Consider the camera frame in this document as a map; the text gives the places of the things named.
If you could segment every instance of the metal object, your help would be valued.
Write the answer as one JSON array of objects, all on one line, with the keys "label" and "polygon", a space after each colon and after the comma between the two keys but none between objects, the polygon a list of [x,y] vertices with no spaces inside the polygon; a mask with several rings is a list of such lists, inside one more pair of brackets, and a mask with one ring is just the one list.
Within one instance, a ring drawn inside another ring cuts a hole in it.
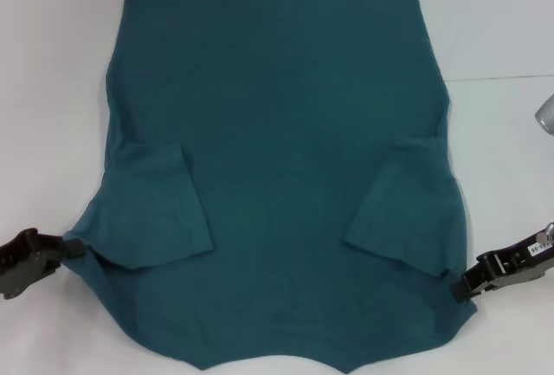
[{"label": "metal object", "polygon": [[554,243],[554,223],[549,223],[543,232],[537,234],[538,243]]},{"label": "metal object", "polygon": [[554,135],[554,95],[538,109],[535,119],[547,133]]},{"label": "metal object", "polygon": [[85,255],[87,248],[78,239],[39,234],[35,228],[23,230],[0,247],[0,293],[13,299],[31,284],[52,275],[66,258]]},{"label": "metal object", "polygon": [[469,300],[483,291],[536,280],[554,267],[554,245],[538,242],[539,234],[551,235],[554,224],[511,247],[489,251],[477,257],[477,265],[450,286],[454,298]]}]

